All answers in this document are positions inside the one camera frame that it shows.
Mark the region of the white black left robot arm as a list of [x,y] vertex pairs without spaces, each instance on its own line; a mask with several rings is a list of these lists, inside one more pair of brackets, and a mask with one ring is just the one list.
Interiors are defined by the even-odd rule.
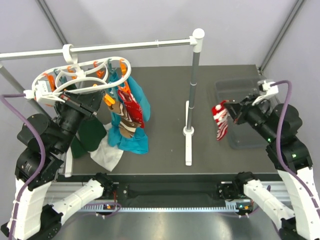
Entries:
[[96,116],[104,91],[74,94],[63,91],[54,102],[57,116],[23,117],[17,139],[25,145],[15,168],[16,193],[10,220],[1,226],[10,240],[50,240],[84,206],[114,195],[114,184],[97,173],[84,186],[54,203],[45,203],[49,187],[63,164],[83,121]]

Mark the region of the white round clip hanger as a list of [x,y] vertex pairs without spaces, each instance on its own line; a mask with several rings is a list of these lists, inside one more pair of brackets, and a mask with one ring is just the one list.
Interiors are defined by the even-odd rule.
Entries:
[[[62,49],[64,50],[63,57],[67,63],[65,66],[60,66],[57,69],[59,70],[58,75],[53,79],[53,88],[52,93],[58,97],[65,90],[68,86],[71,86],[76,83],[81,83],[85,81],[96,81],[99,82],[100,85],[98,86],[91,86],[91,87],[84,87],[84,88],[77,88],[75,90],[71,90],[71,93],[74,94],[82,94],[82,93],[90,93],[98,90],[110,89],[114,88],[124,81],[126,81],[131,75],[131,64],[130,62],[122,57],[119,56],[112,56],[107,58],[101,58],[97,60],[91,60],[87,62],[78,62],[78,55],[67,53],[66,50],[68,47],[73,47],[72,44],[65,44]],[[101,69],[107,69],[107,63],[112,61],[120,61],[121,65],[124,65],[124,73],[122,77],[111,83],[107,83],[107,78],[109,76],[108,73],[105,73],[103,78],[99,77],[91,77],[89,76],[92,73],[96,73]],[[51,68],[49,70],[44,71],[40,74],[33,83],[37,80],[42,80],[42,78],[54,72],[54,69]]]

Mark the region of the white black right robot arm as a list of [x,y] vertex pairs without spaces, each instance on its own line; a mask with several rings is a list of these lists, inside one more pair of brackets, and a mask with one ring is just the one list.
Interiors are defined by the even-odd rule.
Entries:
[[248,124],[266,140],[267,156],[286,187],[292,207],[282,204],[252,172],[237,174],[233,192],[253,200],[271,219],[282,240],[318,240],[320,198],[310,152],[297,137],[302,119],[287,101],[264,111],[262,105],[268,101],[249,95],[241,102],[227,100],[220,105],[235,124]]

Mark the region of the red white striped sock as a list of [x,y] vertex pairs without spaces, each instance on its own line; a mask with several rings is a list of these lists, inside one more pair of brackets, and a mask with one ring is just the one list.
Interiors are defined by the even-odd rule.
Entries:
[[225,107],[228,100],[223,100],[219,104],[212,107],[211,112],[213,119],[217,125],[216,140],[222,140],[228,132],[228,116],[229,113]]

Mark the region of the red snowflake sock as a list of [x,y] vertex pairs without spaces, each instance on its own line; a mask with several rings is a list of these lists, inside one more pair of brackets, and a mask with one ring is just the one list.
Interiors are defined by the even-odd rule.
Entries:
[[131,92],[118,90],[118,95],[122,99],[130,118],[135,123],[140,124],[140,127],[144,129],[145,123],[143,119],[143,110],[140,104],[134,98],[133,94]]

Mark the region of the brown striped sock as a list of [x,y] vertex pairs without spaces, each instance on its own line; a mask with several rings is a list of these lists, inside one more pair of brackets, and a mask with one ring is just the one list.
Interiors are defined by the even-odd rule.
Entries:
[[108,106],[108,109],[120,117],[120,122],[118,124],[120,134],[124,138],[131,139],[141,124],[132,120],[130,114],[120,101],[111,104]]

